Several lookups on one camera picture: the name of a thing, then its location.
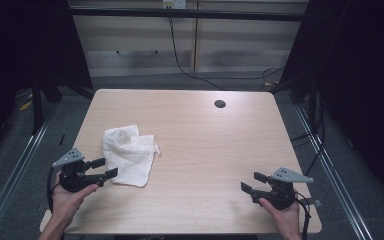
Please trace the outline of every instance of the gray carpet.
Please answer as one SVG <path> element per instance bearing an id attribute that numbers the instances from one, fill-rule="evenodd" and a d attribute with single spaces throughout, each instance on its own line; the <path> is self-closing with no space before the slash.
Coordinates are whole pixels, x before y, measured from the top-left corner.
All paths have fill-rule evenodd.
<path id="1" fill-rule="evenodd" d="M 233 73 L 224 77 L 258 77 L 261 73 Z M 202 74 L 207 78 L 218 73 Z M 263 86 L 263 79 L 234 80 L 207 79 L 230 91 L 256 91 Z M 99 88 L 134 89 L 193 89 L 219 90 L 214 85 L 183 74 L 144 75 L 133 77 L 106 77 L 93 79 L 95 90 Z M 74 143 L 90 100 L 61 89 L 63 99 L 56 106 L 47 131 L 29 165 L 21 184 L 0 221 L 0 239 L 36 239 L 39 224 L 46 208 L 46 178 L 51 163 L 66 153 Z M 282 118 L 290 138 L 301 136 L 305 130 L 298 118 L 294 104 L 289 99 L 289 91 L 275 95 Z M 51 104 L 45 102 L 45 112 Z M 368 170 L 364 159 L 348 145 L 347 137 L 340 126 L 332 119 L 328 110 L 325 119 L 325 147 L 336 170 L 345 183 L 349 194 L 364 217 L 373 239 L 384 239 L 384 187 Z M 0 190 L 6 183 L 12 169 L 30 138 L 33 115 L 29 108 L 24 112 L 14 109 L 0 136 Z M 306 171 L 316 152 L 308 138 L 292 142 L 298 161 Z M 315 179 L 309 184 L 312 197 L 319 199 L 322 206 L 317 211 L 322 221 L 320 233 L 310 234 L 309 239 L 358 239 L 333 187 L 320 163 L 316 163 L 309 174 Z M 66 239 L 114 239 L 114 236 L 66 236 Z M 139 236 L 119 236 L 117 239 L 139 239 Z M 261 235 L 258 239 L 280 239 L 277 234 Z"/>

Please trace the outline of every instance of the gray metal bracket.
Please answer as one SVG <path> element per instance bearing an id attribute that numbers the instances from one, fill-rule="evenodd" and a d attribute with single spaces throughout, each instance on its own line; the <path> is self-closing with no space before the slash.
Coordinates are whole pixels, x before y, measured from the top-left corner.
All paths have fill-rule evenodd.
<path id="1" fill-rule="evenodd" d="M 70 151 L 64 154 L 64 156 L 54 162 L 52 164 L 52 167 L 56 168 L 59 166 L 67 165 L 69 163 L 81 161 L 83 159 L 85 159 L 83 154 L 77 148 L 72 148 Z"/>
<path id="2" fill-rule="evenodd" d="M 272 177 L 274 179 L 277 179 L 283 182 L 305 182 L 305 183 L 314 182 L 313 178 L 306 177 L 304 175 L 301 175 L 299 173 L 296 173 L 284 167 L 281 167 L 278 170 L 276 170 L 273 173 Z"/>

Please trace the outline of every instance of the hand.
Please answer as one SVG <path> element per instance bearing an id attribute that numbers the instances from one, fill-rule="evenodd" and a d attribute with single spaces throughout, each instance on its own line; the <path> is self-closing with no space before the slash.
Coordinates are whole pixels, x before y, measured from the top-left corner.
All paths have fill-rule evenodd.
<path id="1" fill-rule="evenodd" d="M 69 192 L 61 185 L 58 185 L 59 174 L 60 173 L 58 172 L 55 180 L 57 185 L 52 192 L 52 216 L 39 239 L 60 239 L 65 229 L 73 221 L 74 214 L 76 214 L 85 197 L 89 196 L 99 188 L 98 184 L 92 184 L 79 192 Z"/>
<path id="2" fill-rule="evenodd" d="M 294 202 L 290 207 L 277 210 L 265 198 L 260 198 L 259 202 L 272 216 L 277 231 L 284 240 L 301 239 L 299 228 L 299 205 Z"/>

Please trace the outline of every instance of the aluminum rail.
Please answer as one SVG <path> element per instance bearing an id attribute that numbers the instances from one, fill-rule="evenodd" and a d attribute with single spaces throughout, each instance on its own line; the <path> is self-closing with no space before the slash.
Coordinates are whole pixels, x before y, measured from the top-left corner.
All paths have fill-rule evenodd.
<path id="1" fill-rule="evenodd" d="M 239 19 L 301 22 L 304 20 L 332 20 L 332 16 L 307 15 L 301 13 L 236 12 L 155 8 L 96 8 L 96 7 L 15 7 L 8 8 L 18 13 L 51 13 L 78 16 L 119 16 L 119 17 L 169 17 L 169 18 L 206 18 Z"/>
<path id="2" fill-rule="evenodd" d="M 302 125 L 305 128 L 305 131 L 307 132 L 307 134 L 309 134 L 310 141 L 314 147 L 314 150 L 316 151 L 316 153 L 318 153 L 322 146 L 322 142 L 318 135 L 311 134 L 312 130 L 310 124 L 308 123 L 307 113 L 305 112 L 302 105 L 297 105 L 296 111 L 298 113 Z M 320 151 L 320 163 L 322 164 L 323 169 L 325 170 L 326 175 L 330 183 L 332 184 L 332 187 L 335 190 L 335 193 L 338 196 L 339 201 L 341 202 L 342 207 L 352 227 L 354 228 L 357 237 L 361 240 L 372 240 L 373 237 L 370 234 L 370 231 L 366 225 L 366 222 L 364 221 L 363 216 L 361 215 L 357 206 L 354 204 L 354 201 L 352 200 L 346 187 L 344 186 L 325 148 L 322 148 L 322 150 Z"/>
<path id="3" fill-rule="evenodd" d="M 30 140 L 26 148 L 24 149 L 23 154 L 19 158 L 17 165 L 15 166 L 14 170 L 12 171 L 10 177 L 8 178 L 4 188 L 0 193 L 0 221 L 10 204 L 11 199 L 15 191 L 17 190 L 18 185 L 21 182 L 24 176 L 24 173 L 26 172 L 28 166 L 30 165 L 30 162 L 32 161 L 33 155 L 36 152 L 36 149 L 39 146 L 39 143 L 42 141 L 42 138 L 48 127 L 49 120 L 53 116 L 53 113 L 55 112 L 56 106 L 57 104 L 53 104 L 50 110 L 50 113 L 48 117 L 45 119 L 42 126 L 38 129 L 35 135 L 32 135 L 30 137 Z"/>

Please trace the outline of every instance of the wall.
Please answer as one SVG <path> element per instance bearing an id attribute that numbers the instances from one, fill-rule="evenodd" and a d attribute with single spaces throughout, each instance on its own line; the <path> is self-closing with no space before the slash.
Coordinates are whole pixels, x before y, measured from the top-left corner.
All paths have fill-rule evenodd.
<path id="1" fill-rule="evenodd" d="M 162 1 L 156 0 L 71 0 L 69 4 L 162 8 Z M 305 0 L 187 1 L 187 9 L 215 11 L 303 13 L 306 6 Z M 74 20 L 91 68 L 94 65 L 91 58 L 96 58 L 97 52 L 128 52 L 130 57 L 132 52 L 158 52 L 162 61 L 166 61 L 163 56 L 173 51 L 167 18 L 74 16 Z M 297 22 L 214 19 L 173 19 L 173 24 L 180 64 L 196 72 L 261 71 L 264 67 L 283 66 L 300 25 Z M 171 62 L 170 66 L 161 66 L 163 68 L 162 71 L 170 72 L 176 66 Z"/>

